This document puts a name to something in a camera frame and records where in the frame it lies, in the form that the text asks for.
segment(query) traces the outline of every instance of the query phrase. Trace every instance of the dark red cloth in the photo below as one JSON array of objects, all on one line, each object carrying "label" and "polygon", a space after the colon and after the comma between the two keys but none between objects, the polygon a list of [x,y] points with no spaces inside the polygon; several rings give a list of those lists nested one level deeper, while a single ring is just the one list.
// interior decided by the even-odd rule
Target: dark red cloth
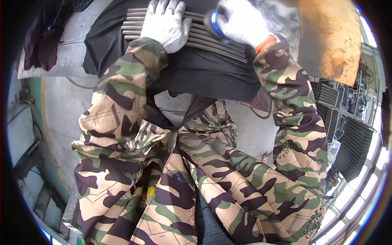
[{"label": "dark red cloth", "polygon": [[48,71],[56,64],[57,44],[64,32],[64,20],[71,13],[69,9],[65,11],[63,9],[63,14],[59,14],[64,7],[63,4],[63,1],[49,0],[27,33],[24,44],[25,70],[34,66]]}]

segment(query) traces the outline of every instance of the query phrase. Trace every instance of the plastic bag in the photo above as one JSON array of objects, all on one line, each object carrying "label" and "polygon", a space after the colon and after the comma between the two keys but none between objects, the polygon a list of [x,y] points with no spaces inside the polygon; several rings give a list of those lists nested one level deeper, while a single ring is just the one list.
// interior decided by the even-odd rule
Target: plastic bag
[{"label": "plastic bag", "polygon": [[279,0],[256,0],[256,8],[263,14],[267,28],[281,42],[290,47],[290,58],[297,62],[301,24],[296,7],[288,7]]},{"label": "plastic bag", "polygon": [[340,142],[337,139],[333,139],[332,143],[328,144],[328,164],[333,164],[335,162],[336,156],[340,149]]}]

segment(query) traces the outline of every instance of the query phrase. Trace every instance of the power cable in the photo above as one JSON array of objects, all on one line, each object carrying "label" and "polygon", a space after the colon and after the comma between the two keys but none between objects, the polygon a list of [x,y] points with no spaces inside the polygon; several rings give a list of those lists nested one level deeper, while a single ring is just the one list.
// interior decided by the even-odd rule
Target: power cable
[{"label": "power cable", "polygon": [[272,99],[272,97],[270,97],[271,99],[271,105],[270,105],[270,111],[268,112],[267,116],[260,116],[259,114],[257,114],[257,112],[252,108],[249,107],[249,109],[260,119],[267,119],[272,115],[272,111],[274,110],[274,100]]},{"label": "power cable", "polygon": [[82,85],[79,85],[79,84],[75,83],[75,82],[72,81],[72,79],[70,79],[69,77],[66,77],[66,78],[67,78],[68,81],[70,81],[73,85],[78,86],[78,87],[80,87],[80,88],[83,88],[83,89],[94,89],[94,88],[95,88],[95,86],[94,86],[94,87],[84,87],[84,86],[82,86]]}]

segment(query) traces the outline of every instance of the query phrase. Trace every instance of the stacked metal grilles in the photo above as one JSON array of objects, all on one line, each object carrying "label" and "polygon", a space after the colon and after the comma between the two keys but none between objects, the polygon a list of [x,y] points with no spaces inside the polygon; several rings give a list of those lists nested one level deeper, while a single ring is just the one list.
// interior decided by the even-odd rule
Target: stacked metal grilles
[{"label": "stacked metal grilles", "polygon": [[[125,40],[140,38],[147,9],[128,9],[127,21],[124,21],[121,30]],[[229,57],[247,63],[245,59],[245,45],[232,43],[224,44],[209,36],[203,26],[203,15],[185,11],[183,18],[191,18],[192,26],[185,46],[205,50],[211,53]]]},{"label": "stacked metal grilles", "polygon": [[316,101],[332,107],[337,106],[339,91],[320,82],[310,82],[310,85],[312,86]]},{"label": "stacked metal grilles", "polygon": [[345,96],[346,88],[343,85],[338,84],[338,91],[339,91],[339,95],[338,95],[338,101],[336,102],[336,107],[345,109],[346,103],[344,101],[344,98],[347,98],[347,95]]},{"label": "stacked metal grilles", "polygon": [[348,117],[334,166],[347,182],[359,176],[372,141],[373,130]]},{"label": "stacked metal grilles", "polygon": [[320,115],[324,122],[325,133],[327,134],[327,141],[331,143],[334,139],[336,126],[338,124],[339,113],[323,104],[316,103],[317,114]]}]

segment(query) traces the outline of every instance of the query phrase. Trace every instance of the steel tube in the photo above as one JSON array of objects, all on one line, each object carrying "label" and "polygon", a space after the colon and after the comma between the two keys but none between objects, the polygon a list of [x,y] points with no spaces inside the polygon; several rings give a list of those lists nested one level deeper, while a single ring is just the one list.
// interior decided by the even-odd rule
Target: steel tube
[{"label": "steel tube", "polygon": [[127,13],[127,17],[131,16],[146,16],[146,12],[132,12],[132,13]]},{"label": "steel tube", "polygon": [[193,43],[197,43],[197,44],[203,44],[203,45],[206,45],[206,46],[209,46],[209,47],[213,47],[213,48],[216,48],[216,49],[220,49],[220,50],[223,50],[223,51],[235,54],[235,55],[237,55],[239,57],[242,57],[242,58],[246,57],[246,55],[244,53],[240,53],[238,51],[235,51],[235,50],[232,50],[232,49],[228,49],[227,47],[222,46],[220,44],[215,44],[215,43],[212,43],[212,42],[209,42],[209,41],[205,41],[205,40],[202,40],[202,39],[188,37],[188,41],[189,42],[193,42]]},{"label": "steel tube", "polygon": [[146,11],[147,11],[146,8],[128,9],[128,13],[129,13],[129,12],[146,12]]},{"label": "steel tube", "polygon": [[139,39],[140,35],[125,35],[124,39],[125,40],[135,40],[135,39]]},{"label": "steel tube", "polygon": [[134,26],[134,25],[123,25],[121,26],[121,30],[142,30],[142,26]]},{"label": "steel tube", "polygon": [[194,16],[194,17],[199,17],[199,18],[204,18],[204,15],[202,15],[202,14],[198,14],[198,13],[195,13],[195,12],[189,12],[189,11],[185,11],[185,13],[184,13],[185,15],[190,15],[190,16]]},{"label": "steel tube", "polygon": [[[201,34],[201,35],[204,35],[204,36],[207,36],[207,37],[211,37],[209,34],[208,34],[208,32],[206,32],[206,31],[203,31],[203,30],[200,30],[200,29],[197,29],[197,28],[191,28],[191,32],[193,32],[193,33],[197,33],[197,34]],[[242,48],[242,49],[244,49],[245,50],[245,45],[244,44],[239,44],[239,43],[232,43],[231,45],[235,45],[235,46],[237,46],[237,47],[240,47],[240,48]]]},{"label": "steel tube", "polygon": [[[132,12],[147,12],[147,8],[128,9],[128,13],[132,13]],[[198,13],[195,13],[195,12],[185,11],[185,14],[186,15],[192,15],[194,17],[204,18],[204,15],[198,14]]]},{"label": "steel tube", "polygon": [[[144,20],[146,13],[127,13],[127,20]],[[202,18],[191,16],[191,15],[183,15],[182,18],[191,18],[192,21],[203,22]]]},{"label": "steel tube", "polygon": [[132,31],[132,30],[125,30],[123,31],[123,35],[139,35],[140,36],[141,31]]},{"label": "steel tube", "polygon": [[198,39],[203,39],[205,41],[213,42],[215,44],[220,44],[222,46],[228,47],[230,49],[234,49],[234,50],[236,50],[238,52],[241,52],[241,53],[245,52],[245,49],[243,49],[241,47],[238,47],[238,46],[235,46],[235,45],[231,45],[231,44],[221,43],[221,42],[219,42],[219,41],[217,41],[217,40],[215,40],[215,39],[213,39],[213,38],[211,38],[209,36],[204,36],[204,35],[201,35],[201,34],[193,33],[192,30],[189,33],[189,36],[194,37],[194,38],[198,38]]},{"label": "steel tube", "polygon": [[192,23],[191,27],[205,31],[205,27],[203,25]]},{"label": "steel tube", "polygon": [[[125,35],[124,36],[125,40],[135,40],[135,39],[138,39],[138,38],[140,38],[140,36],[138,36],[138,35]],[[205,50],[205,51],[208,51],[208,52],[211,52],[211,53],[219,54],[219,55],[222,55],[222,56],[225,56],[225,57],[229,57],[229,58],[232,58],[232,59],[244,62],[244,63],[248,62],[246,59],[244,59],[242,57],[239,57],[239,56],[237,56],[235,54],[231,54],[229,52],[226,52],[226,51],[223,51],[223,50],[220,50],[220,49],[216,49],[216,48],[213,48],[213,47],[209,47],[209,46],[206,46],[206,45],[203,45],[203,44],[197,44],[197,43],[193,43],[193,42],[186,42],[185,46],[194,47],[194,48]]]},{"label": "steel tube", "polygon": [[193,42],[186,42],[185,46],[193,47],[193,48],[197,48],[197,49],[201,49],[201,50],[205,50],[205,51],[208,51],[208,52],[211,52],[211,53],[215,53],[215,54],[220,54],[222,56],[229,57],[229,58],[232,58],[232,59],[244,62],[244,63],[248,62],[246,59],[244,59],[242,57],[238,57],[237,55],[231,54],[229,52],[225,52],[225,51],[222,51],[220,49],[215,49],[213,47],[208,47],[208,46],[203,45],[203,44],[196,44],[196,43],[193,43]]},{"label": "steel tube", "polygon": [[136,17],[136,16],[134,16],[134,17],[127,17],[127,21],[140,21],[140,20],[142,20],[142,21],[144,21],[144,19],[145,19],[145,17],[142,17],[142,16],[138,16],[138,17]]},{"label": "steel tube", "polygon": [[143,26],[144,21],[124,21],[123,25],[137,25]]},{"label": "steel tube", "polygon": [[[123,35],[140,35],[140,32],[141,31],[139,31],[139,30],[124,30],[122,32],[122,34]],[[243,57],[243,58],[246,57],[244,55],[243,49],[241,49],[237,46],[233,46],[233,45],[222,44],[222,43],[220,43],[220,42],[216,41],[215,39],[208,37],[208,36],[203,36],[203,35],[200,35],[197,33],[190,32],[188,40],[191,42],[198,43],[198,44],[203,44],[203,45],[211,46],[211,47],[223,50],[223,51],[227,51],[229,53],[236,54],[236,55]]]}]

